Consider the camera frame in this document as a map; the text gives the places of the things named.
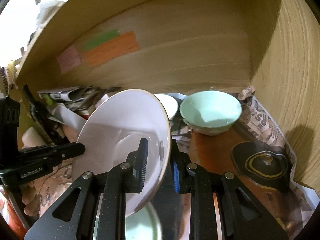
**paper label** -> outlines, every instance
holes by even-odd
[[[57,57],[57,61],[62,74],[81,64],[81,59],[75,46],[71,46],[62,52],[61,55]]]
[[[84,45],[83,49],[85,51],[89,51],[90,49],[93,49],[93,48],[101,45],[102,43],[110,41],[110,40],[112,40],[112,39],[114,39],[115,37],[118,37],[118,36],[119,36],[118,30],[111,30],[111,31],[108,31],[108,32],[103,32],[99,36],[89,40]]]
[[[140,50],[134,32],[122,34],[84,53],[90,67],[101,65],[113,58]]]

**white paper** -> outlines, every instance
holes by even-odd
[[[78,114],[72,112],[68,108],[62,105],[58,105],[53,113],[53,117],[63,122],[65,125],[72,127],[79,136],[82,127],[84,126],[86,119],[82,118]]]

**metal screw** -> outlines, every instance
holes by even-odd
[[[129,164],[129,163],[121,163],[121,164],[120,164],[120,168],[121,168],[121,169],[126,170],[126,169],[129,168],[129,167],[130,167],[130,164]]]
[[[85,173],[82,174],[82,178],[84,179],[90,179],[92,177],[92,172],[86,171]]]
[[[190,170],[195,170],[198,167],[198,165],[195,163],[189,163],[187,167]]]
[[[226,172],[224,176],[226,176],[227,179],[233,179],[235,177],[235,175],[230,171]]]

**paper roll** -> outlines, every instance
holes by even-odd
[[[34,129],[33,127],[30,127],[22,135],[22,142],[27,147],[35,147],[35,146],[46,145],[44,140],[41,138],[41,136],[38,134],[36,129]]]

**light green bowl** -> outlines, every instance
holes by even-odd
[[[218,135],[227,131],[241,115],[241,105],[232,95],[202,91],[180,105],[183,121],[198,133]]]

